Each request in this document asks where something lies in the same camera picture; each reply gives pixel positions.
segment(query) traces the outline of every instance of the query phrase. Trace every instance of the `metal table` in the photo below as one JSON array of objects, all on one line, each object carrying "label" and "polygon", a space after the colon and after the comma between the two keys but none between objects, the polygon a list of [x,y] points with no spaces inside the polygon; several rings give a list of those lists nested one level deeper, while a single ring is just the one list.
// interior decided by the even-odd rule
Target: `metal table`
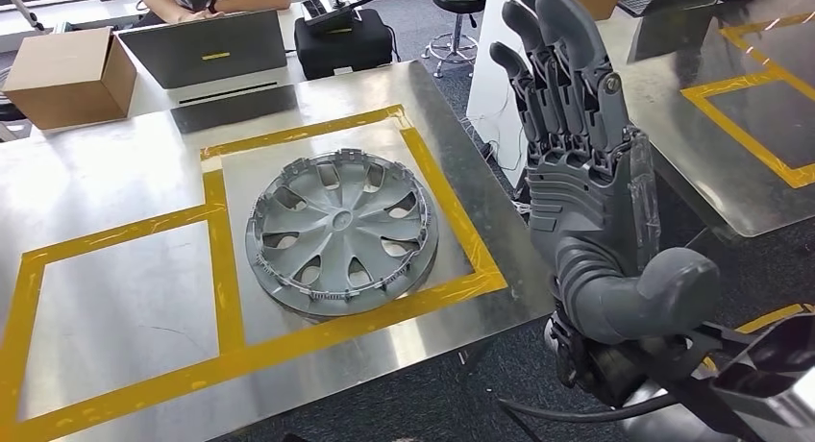
[{"label": "metal table", "polygon": [[815,0],[752,0],[599,23],[656,167],[715,230],[815,215]]},{"label": "metal table", "polygon": [[[439,251],[418,291],[306,319],[259,287],[243,233],[285,163],[341,147],[416,173]],[[209,439],[553,310],[416,62],[5,143],[0,164],[0,440]]]}]

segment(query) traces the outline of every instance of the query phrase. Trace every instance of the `robotic hand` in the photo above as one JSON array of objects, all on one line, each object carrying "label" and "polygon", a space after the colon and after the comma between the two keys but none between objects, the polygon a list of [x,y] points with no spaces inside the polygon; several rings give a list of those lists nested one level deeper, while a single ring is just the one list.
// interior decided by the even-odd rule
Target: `robotic hand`
[{"label": "robotic hand", "polygon": [[531,69],[500,42],[489,52],[529,142],[531,239],[556,269],[560,320],[604,344],[698,327],[713,314],[718,269],[685,248],[657,253],[651,146],[594,20],[574,0],[521,1],[537,17],[514,1],[502,14]]},{"label": "robotic hand", "polygon": [[[629,121],[620,76],[594,21],[574,0],[521,2],[526,7],[507,2],[502,16],[522,39],[531,67],[500,42],[493,43],[489,53],[506,70],[528,141],[531,240],[555,268],[556,312],[547,323],[547,341],[556,351],[563,384],[578,384],[616,409],[556,415],[502,401],[503,409],[558,421],[601,422],[679,402],[683,406],[672,409],[689,410],[691,420],[668,415],[664,421],[674,422],[672,428],[656,420],[645,422],[640,426],[658,432],[646,440],[670,440],[674,434],[679,440],[720,440],[689,436],[697,423],[712,430],[712,437],[732,434],[758,441],[762,437],[755,430],[778,434],[783,426],[778,418],[784,417],[758,411],[755,396],[771,399],[768,396],[794,381],[753,388],[768,382],[764,372],[733,365],[728,370],[734,370],[729,373],[736,378],[723,382],[739,382],[739,392],[744,391],[739,394],[730,393],[733,388],[714,392],[709,370],[697,378],[700,363],[712,351],[741,354],[733,363],[750,363],[743,352],[755,338],[705,322],[720,295],[719,272],[712,261],[686,248],[658,251],[651,145]],[[797,357],[796,365],[773,373],[792,370],[801,375],[811,366],[815,383],[815,330],[808,330],[815,325],[815,315],[798,322],[801,332],[809,332],[799,336],[811,342],[792,350],[778,344],[756,350]],[[799,360],[804,356],[808,361]],[[752,361],[757,363],[757,356]],[[661,387],[668,395],[624,407],[648,386]],[[776,401],[767,405],[789,414]],[[522,425],[516,415],[507,414]],[[802,433],[798,423],[786,423],[790,434]],[[803,427],[809,430],[811,425]]]}]

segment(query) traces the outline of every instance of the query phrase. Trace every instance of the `table leg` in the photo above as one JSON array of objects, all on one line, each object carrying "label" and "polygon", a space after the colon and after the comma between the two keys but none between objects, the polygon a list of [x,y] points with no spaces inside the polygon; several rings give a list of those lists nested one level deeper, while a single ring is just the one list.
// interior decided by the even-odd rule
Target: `table leg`
[{"label": "table leg", "polygon": [[476,367],[489,352],[493,341],[495,341],[493,338],[485,338],[458,350],[458,360],[461,362],[461,370],[457,374],[459,381],[475,373]]}]

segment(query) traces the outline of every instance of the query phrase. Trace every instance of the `stool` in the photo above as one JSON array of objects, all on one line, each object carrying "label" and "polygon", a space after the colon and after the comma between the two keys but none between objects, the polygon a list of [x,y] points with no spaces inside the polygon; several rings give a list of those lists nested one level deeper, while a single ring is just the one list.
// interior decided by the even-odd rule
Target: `stool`
[{"label": "stool", "polygon": [[[428,46],[425,47],[425,52],[422,53],[422,58],[424,59],[430,56],[438,59],[438,66],[435,68],[433,76],[440,79],[442,77],[441,66],[445,62],[448,64],[472,64],[473,61],[476,60],[476,50],[478,50],[479,43],[474,38],[461,33],[461,22],[464,15],[469,14],[473,27],[476,27],[476,21],[473,19],[472,14],[474,12],[482,12],[486,0],[433,0],[433,2],[440,9],[456,14],[456,25],[453,31],[434,37],[431,42],[428,43]],[[443,39],[448,39],[449,41],[445,44],[440,44],[440,40]],[[470,44],[461,46],[463,39],[469,41]],[[471,54],[462,53],[464,51],[471,51]]]}]

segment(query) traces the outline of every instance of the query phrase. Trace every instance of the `yellow tape square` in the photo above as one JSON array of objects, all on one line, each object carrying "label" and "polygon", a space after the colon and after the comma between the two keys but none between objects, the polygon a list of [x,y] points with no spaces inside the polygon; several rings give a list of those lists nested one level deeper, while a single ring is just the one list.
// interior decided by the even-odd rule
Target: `yellow tape square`
[{"label": "yellow tape square", "polygon": [[[339,317],[247,346],[220,156],[391,119],[424,175],[473,268],[472,274],[423,289],[383,307]],[[506,281],[422,136],[401,106],[261,135],[201,150],[205,203],[25,253],[12,297],[0,363],[0,440],[51,440],[342,343],[407,319],[506,287]],[[208,222],[220,355],[74,405],[17,422],[16,409],[45,264],[186,224]]]},{"label": "yellow tape square", "polygon": [[711,82],[699,86],[693,86],[683,89],[682,95],[693,103],[697,109],[707,115],[719,128],[724,130],[730,136],[744,146],[751,154],[757,159],[761,160],[767,167],[775,172],[780,178],[785,180],[790,187],[798,188],[805,185],[815,183],[815,163],[801,166],[798,168],[790,168],[778,156],[770,152],[769,149],[764,147],[752,135],[744,131],[729,117],[724,115],[720,110],[708,101],[708,97],[717,94],[722,94],[730,91],[737,91],[750,86],[764,85],[770,82],[784,81],[801,94],[807,96],[812,101],[815,101],[815,88],[796,77],[794,74],[781,67],[777,63],[770,60],[760,50],[751,46],[743,36],[759,31],[770,31],[774,28],[781,28],[786,26],[793,26],[803,24],[815,17],[815,12],[808,12],[803,14],[796,14],[778,18],[773,21],[764,21],[754,24],[745,24],[741,26],[726,27],[719,32],[730,43],[743,50],[747,55],[751,56],[754,60],[758,61],[767,70],[763,72],[756,72],[754,74],[742,75],[732,79],[726,79],[718,82]]}]

